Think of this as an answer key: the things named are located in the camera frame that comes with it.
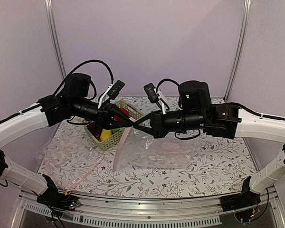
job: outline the black cable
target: black cable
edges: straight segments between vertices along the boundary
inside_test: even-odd
[[[79,64],[78,66],[76,66],[73,70],[71,70],[70,74],[74,73],[78,68],[80,68],[81,66],[87,64],[87,63],[101,63],[102,65],[105,66],[105,68],[109,71],[110,77],[111,77],[111,84],[113,84],[114,82],[114,77],[113,77],[113,73],[110,69],[110,67],[102,60],[98,60],[98,59],[91,59],[91,60],[87,60],[81,64]]]
[[[268,204],[269,204],[269,191],[268,191],[267,188],[266,188],[266,191],[267,191],[267,203],[266,203],[266,206],[265,206],[265,208],[264,208],[262,214],[260,214],[259,217],[255,218],[255,219],[252,219],[252,220],[251,220],[252,222],[255,221],[255,220],[257,220],[257,219],[259,219],[262,215],[264,215],[265,212],[266,212],[266,210],[267,210],[267,208],[268,208]]]
[[[5,188],[6,188],[9,184],[8,184],[8,182],[5,180],[5,185],[4,185],[4,184],[1,184],[1,183],[0,183],[0,185],[1,185],[2,187],[5,187]]]
[[[57,87],[57,89],[55,90],[55,92],[52,94],[52,96],[55,96],[57,93],[58,93],[58,91],[59,91],[59,89],[63,86],[63,84],[66,82],[66,78],[67,77],[65,77],[63,80],[62,80],[62,82],[60,83],[60,85]]]
[[[100,98],[102,97],[103,94],[104,94],[104,92],[102,94],[100,94],[100,96],[98,98],[98,102],[100,101]]]
[[[179,97],[179,108],[181,108],[181,109],[182,109],[182,106],[181,106],[181,99],[180,99],[180,97]]]
[[[44,205],[46,205],[51,211],[52,213],[57,217],[57,219],[59,220],[60,224],[62,225],[63,228],[66,228],[66,226],[63,224],[63,222],[61,221],[60,217],[57,215],[56,211],[49,206],[36,192],[32,191],[42,202]]]
[[[92,82],[92,80],[89,80],[89,83],[91,84],[91,86],[92,86],[93,89],[94,89],[94,96],[89,99],[89,100],[91,101],[91,100],[93,100],[93,99],[97,96],[97,91],[96,91],[96,87],[95,87],[94,82]]]
[[[175,136],[175,138],[180,139],[180,140],[190,140],[190,139],[195,139],[195,138],[197,138],[197,137],[199,137],[199,136],[200,136],[200,130],[198,129],[198,131],[199,131],[199,133],[198,133],[198,134],[196,134],[196,135],[194,135],[194,136],[191,136],[191,137],[187,137],[187,138],[179,138],[179,137],[177,137],[177,136],[176,136],[176,132],[174,132],[174,136]]]
[[[163,102],[163,104],[166,106],[166,108],[167,108],[167,111],[169,111],[170,110],[170,107],[169,107],[169,105],[163,100],[163,99],[160,99],[160,101],[161,102]]]
[[[209,124],[210,126],[214,126],[214,125],[215,125],[213,122],[210,121],[210,119],[208,119],[207,113],[206,113],[206,109],[205,109],[205,108],[203,108],[203,109],[201,110],[201,115],[203,116],[203,118],[204,118],[204,120],[205,120],[205,122],[206,122],[207,124]]]
[[[89,125],[91,122],[86,122],[86,123],[75,123],[75,122],[71,122],[70,120],[66,121],[68,124],[72,124],[72,125]]]
[[[27,108],[27,109],[24,109],[24,110],[21,111],[21,113],[26,113],[26,112],[28,112],[28,111],[34,109],[34,108],[39,107],[40,105],[41,105],[41,104],[37,104],[37,105],[34,105],[34,106],[29,107],[29,108]],[[19,113],[14,113],[14,114],[10,115],[9,117],[7,117],[7,118],[5,118],[5,119],[3,119],[3,120],[0,120],[0,124],[2,124],[2,123],[4,123],[4,122],[6,122],[6,121],[8,121],[8,120],[10,120],[10,119],[12,119],[12,118],[18,116],[18,115],[21,115],[20,112],[19,112]]]
[[[52,216],[52,224],[56,227],[56,228],[59,228],[59,226],[57,226],[56,225],[56,222],[58,221],[54,221],[54,215],[53,215],[53,213],[51,214],[51,216]]]
[[[174,80],[172,80],[172,79],[170,79],[170,78],[164,78],[163,80],[161,80],[161,81],[157,84],[157,86],[156,86],[156,91],[158,91],[158,88],[159,88],[160,85],[161,85],[162,83],[164,83],[164,82],[172,82],[172,83],[174,83],[174,84],[177,85],[177,86],[180,85],[180,84],[178,84],[176,81],[174,81]]]
[[[253,114],[253,115],[259,116],[259,117],[268,118],[268,119],[273,119],[273,120],[283,120],[283,121],[285,121],[285,118],[280,117],[280,116],[266,115],[266,114],[264,114],[264,115],[262,116],[261,113],[257,113],[257,112],[255,112],[255,111],[253,111],[253,110],[251,110],[251,109],[245,107],[244,105],[239,104],[239,103],[230,102],[230,103],[227,103],[227,104],[230,104],[230,105],[231,105],[231,104],[232,104],[232,105],[237,105],[237,106],[239,106],[240,108],[246,110],[247,112],[249,112],[249,113],[251,113],[251,114]]]

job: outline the floral tablecloth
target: floral tablecloth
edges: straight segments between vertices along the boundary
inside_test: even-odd
[[[145,114],[158,109],[146,97],[119,99]],[[178,107],[176,97],[167,99],[170,107]],[[43,160],[38,172],[49,175],[61,189],[84,176],[75,190],[136,198],[199,197],[232,193],[240,191],[244,178],[256,172],[242,139],[230,140],[202,134],[198,140],[201,147],[194,149],[190,163],[185,168],[142,168],[133,165],[122,171],[113,171],[117,146],[102,152],[91,143],[83,126],[63,122],[54,138],[40,150],[38,156]],[[93,167],[96,157],[103,159]]]

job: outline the plastic basket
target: plastic basket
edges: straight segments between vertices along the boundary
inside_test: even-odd
[[[135,107],[133,107],[132,105],[128,104],[127,102],[123,100],[117,101],[115,105],[117,105],[119,108],[124,108],[125,110],[127,110],[129,113],[129,117],[132,117],[135,120],[144,116],[142,112],[140,112]],[[98,141],[93,136],[93,134],[88,130],[87,127],[85,127],[85,131],[90,136],[91,141],[93,143],[95,143],[102,151],[107,151],[108,149],[112,148],[113,146],[119,143],[119,140],[124,133],[124,128],[121,128],[120,131],[112,134],[109,138],[107,138],[106,140],[103,140],[102,142]]]

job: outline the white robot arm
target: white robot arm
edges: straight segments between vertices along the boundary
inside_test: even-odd
[[[158,87],[164,81],[178,86],[180,109],[166,111],[162,108],[151,112],[136,121],[134,128],[151,134],[154,138],[163,138],[168,132],[198,130],[199,133],[195,136],[180,138],[194,139],[203,130],[207,135],[215,137],[253,137],[284,143],[283,149],[272,162],[244,180],[241,193],[221,198],[224,211],[259,203],[260,193],[285,175],[285,117],[256,113],[237,103],[211,104],[208,85],[198,81],[187,81],[179,85],[173,80],[163,79],[156,88],[149,83],[144,86],[144,90],[151,103],[157,104],[163,98]],[[146,120],[150,121],[150,127],[141,125]]]
[[[0,179],[12,182],[20,187],[32,190],[38,195],[38,202],[52,208],[74,210],[79,205],[76,196],[58,193],[57,187],[49,176],[33,173],[6,157],[1,150],[10,142],[38,129],[53,126],[71,116],[87,121],[95,121],[97,127],[113,129],[132,126],[133,122],[116,105],[111,104],[123,88],[118,80],[109,86],[99,103],[87,99],[91,77],[85,74],[70,73],[53,95],[46,96],[10,117],[0,121]],[[118,116],[123,121],[115,121]]]

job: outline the clear plastic bag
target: clear plastic bag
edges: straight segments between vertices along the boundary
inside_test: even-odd
[[[103,160],[83,126],[63,122],[55,136],[37,153],[38,172],[51,177],[59,189],[74,190]]]
[[[134,128],[124,132],[117,148],[113,170],[119,171],[133,165],[142,168],[186,168],[195,148],[201,147],[199,139],[182,141],[174,133],[154,139]]]

